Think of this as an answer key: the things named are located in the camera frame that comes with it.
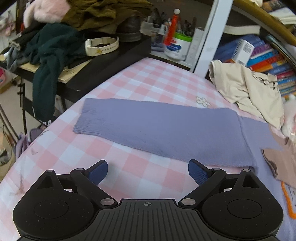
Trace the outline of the purple and mauve knit sweater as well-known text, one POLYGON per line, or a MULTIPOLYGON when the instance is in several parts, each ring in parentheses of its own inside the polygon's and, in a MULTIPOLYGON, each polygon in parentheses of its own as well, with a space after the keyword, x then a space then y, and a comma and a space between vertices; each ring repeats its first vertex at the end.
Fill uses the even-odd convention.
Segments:
POLYGON ((84 102, 74 132, 97 136, 146 152, 150 160, 107 157, 117 194, 128 198, 176 197, 192 181, 185 165, 195 159, 225 169, 249 167, 287 211, 281 188, 264 149, 281 150, 281 138, 267 123, 239 116, 228 108, 195 108, 160 102, 92 99, 84 102))

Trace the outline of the pink checkered bed sheet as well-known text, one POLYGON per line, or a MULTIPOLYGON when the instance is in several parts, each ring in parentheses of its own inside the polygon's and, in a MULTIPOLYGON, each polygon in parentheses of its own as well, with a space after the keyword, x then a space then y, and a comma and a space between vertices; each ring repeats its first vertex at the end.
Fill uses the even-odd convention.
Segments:
MULTIPOLYGON (((92 90, 89 98, 121 98, 194 106, 229 108, 248 116, 227 102, 214 85, 189 71, 145 58, 92 90)), ((83 101, 71 106, 20 156, 1 182, 1 240, 17 240, 12 212, 41 174, 53 169, 67 174, 108 162, 108 175, 100 188, 117 200, 122 198, 180 200, 196 188, 183 161, 135 150, 100 137, 78 135, 73 127, 83 101)))

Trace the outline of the white pink bunny plush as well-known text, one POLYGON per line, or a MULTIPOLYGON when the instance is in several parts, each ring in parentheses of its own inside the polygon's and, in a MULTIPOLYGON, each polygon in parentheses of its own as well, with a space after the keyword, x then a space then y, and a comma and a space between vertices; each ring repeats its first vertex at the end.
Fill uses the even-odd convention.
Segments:
POLYGON ((283 103, 284 116, 281 131, 283 135, 291 140, 295 139, 295 95, 289 94, 288 100, 283 103))

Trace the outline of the cream printed t-shirt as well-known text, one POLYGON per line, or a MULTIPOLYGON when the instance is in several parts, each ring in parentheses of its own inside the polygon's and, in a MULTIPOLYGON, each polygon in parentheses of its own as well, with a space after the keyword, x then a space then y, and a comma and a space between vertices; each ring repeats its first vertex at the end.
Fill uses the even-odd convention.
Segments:
POLYGON ((227 101, 276 129, 281 128, 284 109, 276 76, 254 72, 238 63, 214 60, 209 65, 209 77, 227 101))

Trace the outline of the row of colourful books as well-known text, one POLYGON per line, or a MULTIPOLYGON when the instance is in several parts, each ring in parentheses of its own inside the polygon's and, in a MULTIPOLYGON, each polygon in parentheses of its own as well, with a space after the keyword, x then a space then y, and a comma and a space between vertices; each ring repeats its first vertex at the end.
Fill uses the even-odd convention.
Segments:
POLYGON ((245 67, 276 76, 281 97, 284 99, 288 99, 289 94, 295 95, 295 54, 290 53, 271 35, 264 38, 254 34, 240 36, 220 45, 214 59, 223 63, 234 63, 231 57, 241 39, 255 47, 245 67))

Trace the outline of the white medicine box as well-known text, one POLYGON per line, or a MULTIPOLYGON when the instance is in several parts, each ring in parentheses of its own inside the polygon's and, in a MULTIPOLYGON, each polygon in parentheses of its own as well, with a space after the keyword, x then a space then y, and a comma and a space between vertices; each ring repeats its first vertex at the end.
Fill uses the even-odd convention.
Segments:
POLYGON ((255 47, 246 40, 239 40, 236 49, 231 57, 231 60, 234 63, 239 63, 243 66, 246 66, 251 57, 252 52, 254 51, 254 48, 255 47))

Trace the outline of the white wristband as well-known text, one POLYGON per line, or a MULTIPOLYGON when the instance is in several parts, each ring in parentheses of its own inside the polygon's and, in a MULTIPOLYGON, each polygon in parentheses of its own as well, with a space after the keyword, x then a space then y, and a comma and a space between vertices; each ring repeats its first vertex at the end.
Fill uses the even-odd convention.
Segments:
POLYGON ((89 57, 104 55, 119 48, 119 38, 102 37, 87 39, 84 46, 86 55, 89 57))

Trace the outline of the dark green sweater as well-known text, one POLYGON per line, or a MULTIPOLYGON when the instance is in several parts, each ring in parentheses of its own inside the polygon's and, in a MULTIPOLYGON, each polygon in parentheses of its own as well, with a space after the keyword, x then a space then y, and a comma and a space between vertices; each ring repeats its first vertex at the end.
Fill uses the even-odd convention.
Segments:
POLYGON ((85 57, 85 35, 73 27, 46 24, 26 45, 23 56, 39 65, 33 78, 35 117, 49 121, 55 111, 57 82, 63 69, 73 60, 85 57))

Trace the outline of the white round tub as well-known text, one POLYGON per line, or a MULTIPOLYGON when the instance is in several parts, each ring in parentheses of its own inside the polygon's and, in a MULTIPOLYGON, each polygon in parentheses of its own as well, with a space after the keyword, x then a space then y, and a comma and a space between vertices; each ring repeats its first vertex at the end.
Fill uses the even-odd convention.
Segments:
POLYGON ((175 60, 184 61, 189 51, 193 37, 175 33, 171 44, 165 46, 164 54, 175 60))

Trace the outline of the black side table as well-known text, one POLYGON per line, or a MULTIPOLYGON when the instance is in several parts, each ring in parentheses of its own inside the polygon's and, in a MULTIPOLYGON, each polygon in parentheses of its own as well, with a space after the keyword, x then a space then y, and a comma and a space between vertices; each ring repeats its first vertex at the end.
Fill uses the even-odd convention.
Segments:
POLYGON ((58 112, 51 121, 112 76, 149 56, 150 52, 151 37, 143 35, 136 42, 121 42, 112 53, 97 56, 71 69, 65 68, 57 82, 58 112))

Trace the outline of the red bottle with white cap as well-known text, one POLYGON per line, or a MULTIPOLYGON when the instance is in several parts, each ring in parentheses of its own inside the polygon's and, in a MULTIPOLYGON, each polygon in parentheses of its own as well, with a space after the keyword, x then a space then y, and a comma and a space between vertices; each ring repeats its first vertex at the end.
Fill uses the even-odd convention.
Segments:
POLYGON ((177 25, 178 25, 178 20, 179 20, 179 15, 180 15, 181 10, 180 9, 174 9, 174 15, 171 19, 171 25, 169 27, 169 30, 167 32, 166 38, 164 40, 164 44, 166 46, 169 46, 171 44, 171 41, 175 35, 177 25))

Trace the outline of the pink fluffy plush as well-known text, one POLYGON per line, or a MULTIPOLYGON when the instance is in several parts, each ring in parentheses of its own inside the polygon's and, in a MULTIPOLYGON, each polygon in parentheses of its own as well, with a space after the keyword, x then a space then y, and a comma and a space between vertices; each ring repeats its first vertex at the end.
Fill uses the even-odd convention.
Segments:
POLYGON ((60 23, 70 9, 66 0, 36 0, 23 13, 25 28, 36 20, 40 23, 60 23))

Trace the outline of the olive brown jacket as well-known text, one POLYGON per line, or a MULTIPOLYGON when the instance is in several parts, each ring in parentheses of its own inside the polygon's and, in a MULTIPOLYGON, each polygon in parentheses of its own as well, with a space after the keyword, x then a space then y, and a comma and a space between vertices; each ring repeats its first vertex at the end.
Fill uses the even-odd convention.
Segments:
POLYGON ((69 11, 61 22, 77 30, 92 29, 114 34, 118 25, 131 17, 144 18, 151 14, 153 4, 145 0, 68 1, 69 11))

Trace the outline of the white bed post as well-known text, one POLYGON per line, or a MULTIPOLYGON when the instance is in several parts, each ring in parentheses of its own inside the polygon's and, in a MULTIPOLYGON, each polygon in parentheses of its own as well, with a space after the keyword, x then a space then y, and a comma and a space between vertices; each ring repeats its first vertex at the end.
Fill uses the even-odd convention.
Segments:
POLYGON ((190 69, 199 77, 204 78, 207 75, 209 64, 217 51, 232 5, 233 0, 213 1, 194 63, 190 69))

